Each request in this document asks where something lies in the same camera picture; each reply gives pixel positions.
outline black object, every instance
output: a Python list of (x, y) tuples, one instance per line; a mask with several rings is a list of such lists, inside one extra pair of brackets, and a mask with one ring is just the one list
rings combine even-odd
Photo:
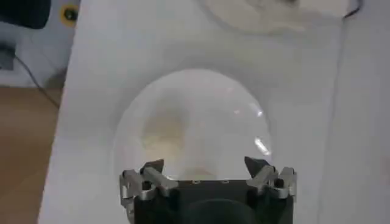
[(45, 27), (51, 8), (51, 0), (2, 0), (0, 21), (31, 29)]
[(364, 0), (357, 0), (357, 3), (358, 3), (357, 7), (354, 10), (352, 10), (351, 12), (349, 12), (348, 14), (346, 14), (344, 16), (344, 19), (350, 18), (353, 15), (356, 15), (358, 12), (360, 12), (360, 10), (363, 8)]
[(135, 224), (292, 224), (294, 199), (258, 195), (245, 180), (178, 181), (168, 197), (135, 197)]

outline white surface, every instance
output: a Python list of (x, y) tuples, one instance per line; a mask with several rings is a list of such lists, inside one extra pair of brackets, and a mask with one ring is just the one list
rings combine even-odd
[(390, 220), (390, 1), (346, 24), (320, 224)]
[[(52, 0), (51, 13), (44, 29), (32, 30), (0, 22), (0, 42), (15, 43), (15, 54), (30, 67), (41, 85), (68, 67), (74, 28), (60, 20), (64, 4), (79, 0)], [(14, 71), (0, 71), (0, 85), (34, 86), (24, 68), (15, 62)]]
[(244, 156), (271, 163), (257, 100), (211, 70), (174, 72), (145, 87), (124, 112), (114, 145), (115, 175), (164, 159), (163, 174), (174, 180), (248, 180)]
[(163, 74), (208, 68), (239, 74), (259, 101), (274, 164), (300, 175), (296, 222), (315, 223), (339, 31), (245, 36), (210, 21), (196, 1), (82, 1), (39, 222), (126, 223), (110, 162), (121, 115)]

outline white object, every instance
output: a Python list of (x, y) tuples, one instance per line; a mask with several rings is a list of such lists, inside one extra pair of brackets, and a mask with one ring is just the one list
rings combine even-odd
[(297, 4), (278, 0), (201, 0), (223, 23), (249, 33), (304, 31)]
[(175, 180), (249, 179), (244, 156), (271, 163), (257, 100), (237, 81), (204, 69), (145, 87), (124, 112), (114, 150), (115, 174), (165, 159), (163, 174)]

